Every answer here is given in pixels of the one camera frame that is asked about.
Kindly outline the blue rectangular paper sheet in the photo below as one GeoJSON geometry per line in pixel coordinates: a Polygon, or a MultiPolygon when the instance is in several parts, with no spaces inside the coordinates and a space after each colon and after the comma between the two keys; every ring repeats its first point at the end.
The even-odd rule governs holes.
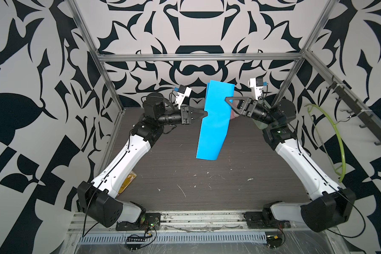
{"type": "Polygon", "coordinates": [[[196,158],[217,160],[226,139],[232,108],[225,100],[234,95],[235,86],[219,81],[210,81],[206,87],[204,111],[196,158]]]}

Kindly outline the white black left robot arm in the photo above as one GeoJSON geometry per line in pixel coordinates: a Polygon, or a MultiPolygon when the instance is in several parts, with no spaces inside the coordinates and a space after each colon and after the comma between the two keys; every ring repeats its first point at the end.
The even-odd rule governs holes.
{"type": "Polygon", "coordinates": [[[129,132],[127,143],[110,164],[90,182],[77,189],[86,217],[109,228],[118,221],[139,224],[146,210],[133,202],[116,199],[119,190],[139,160],[164,133],[165,126],[189,125],[208,113],[188,105],[171,103],[161,93],[151,93],[143,102],[144,113],[129,132]]]}

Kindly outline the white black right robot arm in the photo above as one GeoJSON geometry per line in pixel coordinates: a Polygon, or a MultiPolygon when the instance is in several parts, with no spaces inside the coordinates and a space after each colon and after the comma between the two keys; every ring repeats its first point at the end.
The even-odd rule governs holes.
{"type": "Polygon", "coordinates": [[[263,223],[294,221],[321,232],[349,220],[356,195],[332,180],[301,146],[297,135],[288,127],[296,118],[296,108],[291,101],[283,99],[273,108],[248,97],[227,97],[225,101],[237,114],[266,124],[262,131],[265,142],[292,168],[310,199],[308,203],[266,204],[263,223]]]}

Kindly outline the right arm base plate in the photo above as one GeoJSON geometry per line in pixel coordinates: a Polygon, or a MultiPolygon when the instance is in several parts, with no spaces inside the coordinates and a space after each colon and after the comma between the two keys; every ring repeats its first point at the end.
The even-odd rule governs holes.
{"type": "Polygon", "coordinates": [[[262,212],[245,212],[243,217],[249,229],[284,229],[291,228],[289,221],[278,221],[273,218],[265,218],[262,212]]]}

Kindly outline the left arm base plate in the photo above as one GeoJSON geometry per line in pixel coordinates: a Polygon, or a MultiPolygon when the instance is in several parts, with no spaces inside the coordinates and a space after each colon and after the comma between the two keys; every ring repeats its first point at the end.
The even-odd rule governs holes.
{"type": "Polygon", "coordinates": [[[116,231],[140,231],[146,230],[148,226],[158,228],[160,226],[161,213],[146,212],[135,223],[117,222],[116,231]]]}

